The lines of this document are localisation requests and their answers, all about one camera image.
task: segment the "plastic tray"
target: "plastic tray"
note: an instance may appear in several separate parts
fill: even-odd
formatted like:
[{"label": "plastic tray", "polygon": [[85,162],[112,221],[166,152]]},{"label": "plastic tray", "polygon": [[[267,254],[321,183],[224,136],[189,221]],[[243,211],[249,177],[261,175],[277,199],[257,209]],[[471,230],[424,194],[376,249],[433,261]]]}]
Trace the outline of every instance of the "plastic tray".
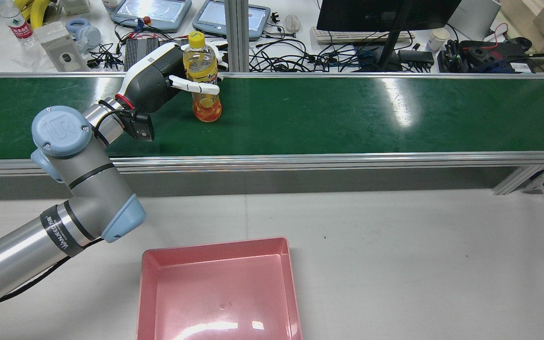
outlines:
[{"label": "plastic tray", "polygon": [[138,340],[301,340],[285,238],[151,249]]}]

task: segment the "computer mouse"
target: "computer mouse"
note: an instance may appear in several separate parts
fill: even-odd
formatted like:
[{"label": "computer mouse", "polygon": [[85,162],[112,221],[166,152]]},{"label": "computer mouse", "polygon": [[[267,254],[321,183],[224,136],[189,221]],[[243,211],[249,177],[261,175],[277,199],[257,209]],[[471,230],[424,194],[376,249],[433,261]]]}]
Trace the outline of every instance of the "computer mouse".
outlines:
[{"label": "computer mouse", "polygon": [[285,18],[285,29],[287,32],[299,32],[300,28],[302,28],[302,24],[299,22],[298,17],[292,14],[287,15]]}]

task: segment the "light blue joint cover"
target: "light blue joint cover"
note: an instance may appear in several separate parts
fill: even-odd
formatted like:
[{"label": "light blue joint cover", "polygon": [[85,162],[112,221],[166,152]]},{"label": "light blue joint cover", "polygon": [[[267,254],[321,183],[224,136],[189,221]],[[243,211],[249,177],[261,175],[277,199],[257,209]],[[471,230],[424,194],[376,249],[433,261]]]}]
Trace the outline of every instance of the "light blue joint cover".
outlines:
[{"label": "light blue joint cover", "polygon": [[138,201],[138,196],[133,194],[104,229],[102,238],[108,243],[117,241],[117,239],[140,226],[145,219],[146,211]]},{"label": "light blue joint cover", "polygon": [[39,165],[39,168],[42,168],[45,172],[47,172],[48,175],[51,176],[56,182],[58,183],[64,183],[64,181],[60,178],[60,175],[56,171],[56,168],[51,164],[51,161],[45,157],[45,154],[41,152],[40,149],[36,149],[31,153],[31,159],[33,162],[37,163]]},{"label": "light blue joint cover", "polygon": [[41,110],[31,131],[37,149],[54,157],[79,153],[92,136],[89,122],[79,111],[60,105]]}]

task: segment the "sticker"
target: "sticker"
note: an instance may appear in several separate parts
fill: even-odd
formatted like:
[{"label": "sticker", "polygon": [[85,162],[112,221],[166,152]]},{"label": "sticker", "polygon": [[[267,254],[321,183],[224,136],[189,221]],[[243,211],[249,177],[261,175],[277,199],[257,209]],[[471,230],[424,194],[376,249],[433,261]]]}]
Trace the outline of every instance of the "sticker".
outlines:
[{"label": "sticker", "polygon": [[528,64],[523,63],[523,62],[512,62],[512,63],[511,63],[511,67],[512,67],[516,72],[532,72],[532,71],[530,70],[530,67],[528,67]]}]

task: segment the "ur robot arm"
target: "ur robot arm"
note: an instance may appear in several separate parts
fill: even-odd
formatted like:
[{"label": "ur robot arm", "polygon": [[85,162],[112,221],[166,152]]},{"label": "ur robot arm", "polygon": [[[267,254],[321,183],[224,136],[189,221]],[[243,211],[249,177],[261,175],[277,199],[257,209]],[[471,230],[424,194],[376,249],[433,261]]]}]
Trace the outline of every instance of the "ur robot arm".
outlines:
[{"label": "ur robot arm", "polygon": [[180,90],[219,92],[183,75],[182,51],[167,43],[128,70],[115,98],[99,101],[84,114],[67,106],[37,114],[31,159],[65,183],[73,197],[0,239],[0,298],[97,239],[114,242],[144,222],[142,205],[104,150],[124,131],[152,140],[148,114]]}]

